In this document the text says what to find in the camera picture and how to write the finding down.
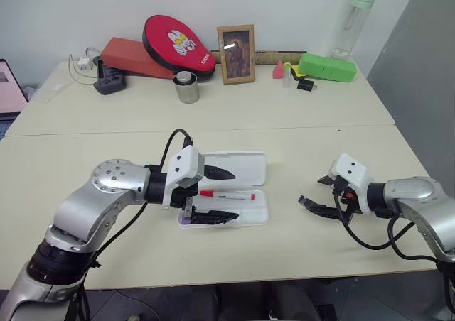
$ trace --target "metal cup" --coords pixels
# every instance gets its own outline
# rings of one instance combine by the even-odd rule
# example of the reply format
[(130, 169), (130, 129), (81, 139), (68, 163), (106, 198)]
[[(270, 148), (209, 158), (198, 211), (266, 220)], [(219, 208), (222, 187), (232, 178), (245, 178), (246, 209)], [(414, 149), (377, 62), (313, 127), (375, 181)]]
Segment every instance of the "metal cup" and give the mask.
[(199, 100), (198, 77), (189, 71), (180, 71), (173, 77), (178, 98), (183, 103), (194, 103)]

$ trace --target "gray wall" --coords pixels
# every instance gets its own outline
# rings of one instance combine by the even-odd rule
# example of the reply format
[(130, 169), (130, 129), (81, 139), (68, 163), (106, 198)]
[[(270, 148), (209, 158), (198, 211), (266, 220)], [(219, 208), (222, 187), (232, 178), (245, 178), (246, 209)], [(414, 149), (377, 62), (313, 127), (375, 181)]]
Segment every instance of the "gray wall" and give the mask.
[(368, 80), (428, 173), (455, 193), (455, 0), (410, 0)]

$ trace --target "silver robotic arm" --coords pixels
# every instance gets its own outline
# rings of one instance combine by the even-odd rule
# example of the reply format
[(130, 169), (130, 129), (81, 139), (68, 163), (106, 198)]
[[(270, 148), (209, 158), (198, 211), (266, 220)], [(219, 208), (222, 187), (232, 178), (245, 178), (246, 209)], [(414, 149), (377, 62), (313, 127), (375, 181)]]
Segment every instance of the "silver robotic arm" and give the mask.
[(81, 303), (77, 293), (85, 275), (91, 267), (100, 266), (96, 261), (100, 247), (127, 205), (144, 208), (150, 202), (181, 208), (189, 224), (237, 218), (238, 214), (223, 211), (196, 212), (192, 199), (204, 175), (216, 180), (235, 177), (221, 168), (205, 166), (204, 156), (192, 146), (189, 136), (183, 149), (170, 159), (167, 174), (161, 172), (161, 166), (140, 166), (127, 160), (99, 164), (89, 180), (61, 204), (45, 239), (6, 296), (0, 321), (75, 320)]
[[(435, 262), (444, 275), (446, 303), (455, 313), (449, 297), (449, 281), (455, 285), (455, 200), (446, 195), (441, 184), (431, 178), (412, 177), (389, 180), (385, 184), (374, 183), (361, 163), (346, 153), (333, 163), (329, 174), (318, 180), (319, 183), (333, 186), (336, 208), (319, 205), (307, 197), (301, 196), (299, 202), (309, 211), (322, 217), (339, 219), (346, 231), (362, 246), (372, 250), (392, 246), (404, 259), (426, 259)], [(346, 204), (341, 210), (338, 198)], [(387, 234), (389, 241), (380, 246), (371, 246), (361, 241), (348, 226), (354, 213), (376, 215), (390, 218)], [(412, 223), (393, 236), (393, 224), (399, 218)], [(396, 241), (415, 224), (434, 254), (431, 256), (404, 255)]]

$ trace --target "laptop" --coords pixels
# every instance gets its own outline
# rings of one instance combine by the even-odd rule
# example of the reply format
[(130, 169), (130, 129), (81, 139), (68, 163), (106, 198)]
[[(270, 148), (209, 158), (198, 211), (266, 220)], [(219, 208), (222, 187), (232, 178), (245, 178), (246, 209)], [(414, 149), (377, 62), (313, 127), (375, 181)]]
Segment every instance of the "laptop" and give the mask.
[(0, 140), (27, 103), (8, 63), (0, 59)]

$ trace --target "pink object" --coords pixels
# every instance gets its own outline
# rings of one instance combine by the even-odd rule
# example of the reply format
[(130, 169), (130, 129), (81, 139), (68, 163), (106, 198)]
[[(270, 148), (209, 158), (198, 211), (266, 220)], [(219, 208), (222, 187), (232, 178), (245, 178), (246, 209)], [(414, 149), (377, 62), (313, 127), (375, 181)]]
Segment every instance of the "pink object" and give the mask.
[(273, 78), (283, 78), (284, 76), (284, 66), (283, 62), (280, 60), (278, 64), (273, 68), (272, 77)]
[(0, 115), (12, 116), (22, 111), (27, 105), (21, 88), (16, 82), (5, 60), (0, 60)]

